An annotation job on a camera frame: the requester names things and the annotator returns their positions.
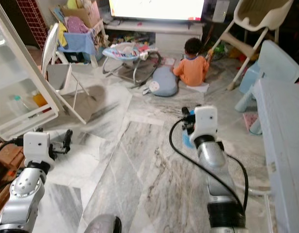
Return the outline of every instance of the tv screen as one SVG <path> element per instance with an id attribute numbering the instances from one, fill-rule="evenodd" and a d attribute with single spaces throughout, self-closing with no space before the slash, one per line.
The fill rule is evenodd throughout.
<path id="1" fill-rule="evenodd" d="M 111 15 L 170 20 L 201 19 L 204 0 L 109 0 Z"/>

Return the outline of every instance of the cardboard box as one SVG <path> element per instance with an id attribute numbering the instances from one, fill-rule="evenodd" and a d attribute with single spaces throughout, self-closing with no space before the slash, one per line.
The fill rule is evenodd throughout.
<path id="1" fill-rule="evenodd" d="M 62 12 L 65 17 L 67 16 L 77 16 L 79 17 L 88 28 L 92 28 L 100 20 L 100 13 L 97 7 L 96 1 L 92 2 L 90 8 L 80 8 L 80 9 L 68 9 L 66 6 L 62 7 Z"/>

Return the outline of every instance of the marble floor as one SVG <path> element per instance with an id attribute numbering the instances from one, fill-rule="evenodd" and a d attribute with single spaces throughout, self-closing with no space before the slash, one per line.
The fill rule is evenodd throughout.
<path id="1" fill-rule="evenodd" d="M 180 60 L 178 55 L 168 56 Z M 131 83 L 106 77 L 101 67 L 73 66 L 74 75 L 96 102 L 87 125 L 61 114 L 44 126 L 51 138 L 62 139 L 66 129 L 74 134 L 70 152 L 59 155 L 47 176 L 34 232 L 82 233 L 99 214 L 119 216 L 123 233 L 209 232 L 206 175 L 178 156 L 168 142 L 183 106 L 214 104 L 218 137 L 226 151 L 246 166 L 251 187 L 269 187 L 263 138 L 250 135 L 242 114 L 234 110 L 242 94 L 226 90 L 238 66 L 231 59 L 213 62 L 205 95 L 180 83 L 179 92 L 169 98 L 143 96 L 143 87 L 130 89 Z M 174 140 L 196 158 L 196 151 L 182 145 L 180 129 Z M 236 183 L 244 183 L 233 161 L 229 170 Z M 237 192 L 242 199 L 243 191 Z M 251 233 L 267 232 L 262 197 L 249 198 L 246 218 Z"/>

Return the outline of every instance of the toddler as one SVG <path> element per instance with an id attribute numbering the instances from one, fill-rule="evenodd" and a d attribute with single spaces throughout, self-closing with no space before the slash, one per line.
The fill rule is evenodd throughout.
<path id="1" fill-rule="evenodd" d="M 204 57 L 198 56 L 201 50 L 201 41 L 197 38 L 190 38 L 185 43 L 184 58 L 177 68 L 172 68 L 173 73 L 188 86 L 199 86 L 205 80 L 210 66 L 212 54 L 207 61 Z"/>

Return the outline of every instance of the pink cloth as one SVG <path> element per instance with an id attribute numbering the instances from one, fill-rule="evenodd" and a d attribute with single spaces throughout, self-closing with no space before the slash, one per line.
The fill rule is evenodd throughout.
<path id="1" fill-rule="evenodd" d="M 89 31 L 83 21 L 76 16 L 68 17 L 67 28 L 69 33 L 87 33 Z"/>

